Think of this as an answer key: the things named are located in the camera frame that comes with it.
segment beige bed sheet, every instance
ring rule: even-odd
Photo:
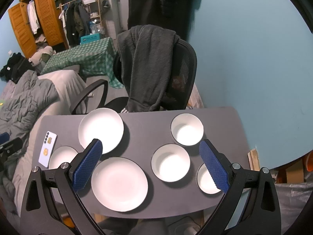
[[[59,98],[39,115],[30,132],[29,144],[26,153],[18,161],[13,177],[13,184],[16,190],[14,203],[17,207],[19,216],[21,215],[22,201],[27,180],[32,169],[32,154],[41,119],[44,116],[50,115],[70,115],[69,107],[71,103],[75,100],[78,94],[86,88],[85,82],[76,72],[72,70],[60,70],[47,73],[45,75],[39,76],[39,79],[50,79],[57,89]],[[82,103],[79,109],[80,110],[78,110],[78,112],[81,111],[84,113],[86,111],[85,103]]]

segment teal box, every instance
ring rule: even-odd
[[[100,34],[91,34],[91,35],[86,35],[80,38],[80,44],[85,44],[93,41],[100,40]]]

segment blue textured pad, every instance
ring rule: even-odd
[[[0,145],[6,143],[9,140],[10,140],[10,136],[7,132],[0,134]]]
[[[228,174],[205,141],[200,142],[199,154],[216,187],[226,193],[229,189]]]
[[[83,189],[102,155],[102,142],[98,140],[85,159],[73,173],[72,187],[74,192]]]

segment white plate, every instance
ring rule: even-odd
[[[198,170],[197,182],[200,189],[207,194],[216,194],[220,191],[220,189],[216,187],[205,164],[202,164]]]
[[[51,155],[49,169],[57,169],[62,163],[65,162],[70,163],[77,154],[77,151],[72,147],[59,147],[54,150]]]
[[[181,146],[164,145],[152,156],[151,167],[159,179],[174,182],[183,178],[189,171],[190,157]]]
[[[176,116],[171,124],[174,139],[185,146],[197,144],[203,137],[203,124],[200,119],[189,113]]]
[[[78,139],[86,148],[93,139],[102,142],[102,154],[112,151],[121,141],[124,124],[120,115],[114,110],[101,108],[86,115],[78,127]]]
[[[133,161],[112,157],[99,163],[91,177],[91,187],[98,201],[119,212],[137,208],[146,198],[148,180]]]

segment wooden wardrobe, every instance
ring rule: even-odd
[[[36,52],[35,38],[29,24],[27,5],[30,0],[19,0],[19,4],[8,10],[10,21],[16,39],[25,57],[30,58]],[[63,44],[68,49],[68,44],[59,20],[61,10],[56,9],[54,0],[34,0],[38,20],[49,46]]]

